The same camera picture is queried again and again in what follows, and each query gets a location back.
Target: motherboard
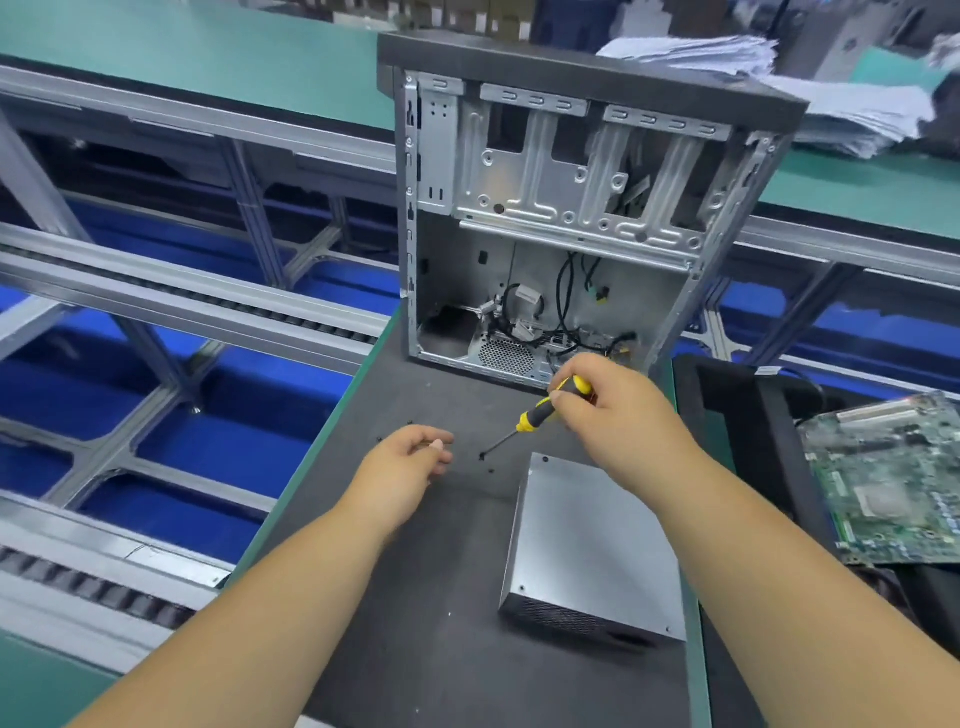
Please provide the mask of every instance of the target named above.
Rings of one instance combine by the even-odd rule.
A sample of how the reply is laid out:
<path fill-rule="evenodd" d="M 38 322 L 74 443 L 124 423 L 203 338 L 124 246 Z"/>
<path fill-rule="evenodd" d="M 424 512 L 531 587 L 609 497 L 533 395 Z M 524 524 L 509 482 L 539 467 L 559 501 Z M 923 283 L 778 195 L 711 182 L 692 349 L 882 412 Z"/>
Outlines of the motherboard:
<path fill-rule="evenodd" d="M 960 564 L 960 414 L 939 393 L 799 425 L 844 563 Z"/>

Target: gray box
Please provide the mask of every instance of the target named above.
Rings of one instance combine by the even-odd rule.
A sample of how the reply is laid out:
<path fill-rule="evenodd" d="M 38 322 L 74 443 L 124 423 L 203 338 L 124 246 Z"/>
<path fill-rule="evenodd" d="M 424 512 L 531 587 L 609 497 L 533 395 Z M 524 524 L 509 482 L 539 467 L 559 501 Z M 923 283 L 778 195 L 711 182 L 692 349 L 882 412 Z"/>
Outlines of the gray box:
<path fill-rule="evenodd" d="M 599 468 L 534 453 L 500 611 L 607 643 L 685 642 L 677 557 L 660 522 Z"/>

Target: yellow and black screwdriver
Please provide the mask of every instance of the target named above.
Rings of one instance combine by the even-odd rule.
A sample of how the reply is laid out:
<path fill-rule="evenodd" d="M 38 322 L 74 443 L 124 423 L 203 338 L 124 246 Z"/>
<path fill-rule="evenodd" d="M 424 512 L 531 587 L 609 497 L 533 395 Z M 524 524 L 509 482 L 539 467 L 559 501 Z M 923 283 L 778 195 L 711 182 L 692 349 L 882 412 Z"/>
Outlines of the yellow and black screwdriver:
<path fill-rule="evenodd" d="M 560 383 L 560 386 L 557 387 L 557 389 L 561 392 L 569 392 L 574 394 L 584 400 L 589 400 L 591 397 L 593 397 L 593 387 L 590 386 L 590 383 L 582 376 L 569 376 Z M 520 415 L 520 421 L 516 424 L 516 429 L 513 432 L 481 452 L 480 459 L 485 459 L 487 455 L 499 448 L 501 445 L 507 442 L 507 440 L 519 432 L 533 432 L 540 427 L 540 425 L 545 423 L 554 412 L 556 412 L 556 410 L 554 409 L 553 402 L 550 401 L 549 397 L 540 400 L 534 405 L 533 409 L 527 410 Z"/>

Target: stack of white paper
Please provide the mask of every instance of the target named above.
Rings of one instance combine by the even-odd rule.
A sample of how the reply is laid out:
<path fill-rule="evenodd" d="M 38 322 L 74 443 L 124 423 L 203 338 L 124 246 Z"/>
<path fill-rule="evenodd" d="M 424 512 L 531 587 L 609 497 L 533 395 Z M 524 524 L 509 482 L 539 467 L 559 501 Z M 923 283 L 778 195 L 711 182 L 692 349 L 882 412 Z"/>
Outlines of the stack of white paper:
<path fill-rule="evenodd" d="M 933 101 L 919 86 L 828 84 L 786 76 L 759 80 L 810 102 L 796 141 L 863 159 L 906 138 L 920 138 L 920 122 L 936 118 Z"/>
<path fill-rule="evenodd" d="M 733 76 L 741 73 L 764 76 L 773 71 L 776 46 L 775 40 L 755 36 L 619 37 L 607 43 L 597 55 Z"/>
<path fill-rule="evenodd" d="M 955 36 L 936 36 L 926 62 L 932 68 L 960 71 L 960 33 Z"/>

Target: silver metal box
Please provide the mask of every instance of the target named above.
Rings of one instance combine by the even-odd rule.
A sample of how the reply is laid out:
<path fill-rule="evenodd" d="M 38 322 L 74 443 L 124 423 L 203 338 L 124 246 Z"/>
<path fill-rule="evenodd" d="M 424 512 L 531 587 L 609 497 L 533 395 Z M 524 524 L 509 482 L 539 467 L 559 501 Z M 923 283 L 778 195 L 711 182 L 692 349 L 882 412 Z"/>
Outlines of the silver metal box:
<path fill-rule="evenodd" d="M 660 522 L 599 468 L 534 453 L 500 611 L 603 642 L 686 640 L 677 557 Z"/>
<path fill-rule="evenodd" d="M 805 102 L 750 79 L 383 34 L 411 356 L 544 386 L 649 372 L 697 312 Z"/>

